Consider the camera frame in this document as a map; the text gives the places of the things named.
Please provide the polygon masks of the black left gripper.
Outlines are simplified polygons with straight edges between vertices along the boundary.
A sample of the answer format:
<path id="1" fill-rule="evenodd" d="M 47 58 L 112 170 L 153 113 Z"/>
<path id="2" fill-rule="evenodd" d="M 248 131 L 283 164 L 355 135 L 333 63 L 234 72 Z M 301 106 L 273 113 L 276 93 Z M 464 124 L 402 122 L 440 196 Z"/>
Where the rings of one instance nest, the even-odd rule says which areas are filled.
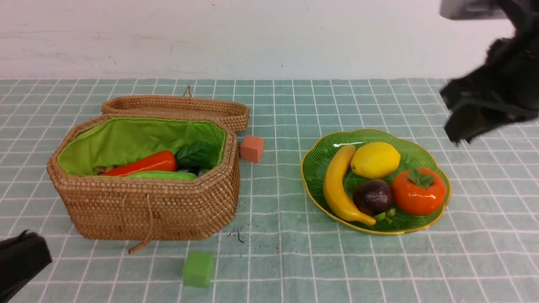
<path id="1" fill-rule="evenodd" d="M 35 232 L 1 240 L 0 301 L 7 303 L 52 261 L 45 238 Z"/>

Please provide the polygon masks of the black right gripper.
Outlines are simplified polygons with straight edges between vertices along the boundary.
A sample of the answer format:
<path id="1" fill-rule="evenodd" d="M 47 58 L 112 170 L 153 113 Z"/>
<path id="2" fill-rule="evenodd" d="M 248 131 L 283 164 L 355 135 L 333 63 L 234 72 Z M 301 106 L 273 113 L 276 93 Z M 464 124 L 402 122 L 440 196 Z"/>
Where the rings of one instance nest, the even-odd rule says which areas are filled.
<path id="1" fill-rule="evenodd" d="M 514 36 L 495 40 L 483 65 L 440 90 L 451 112 L 444 129 L 455 145 L 538 118 L 538 2 L 497 0 L 497 4 L 514 26 Z"/>

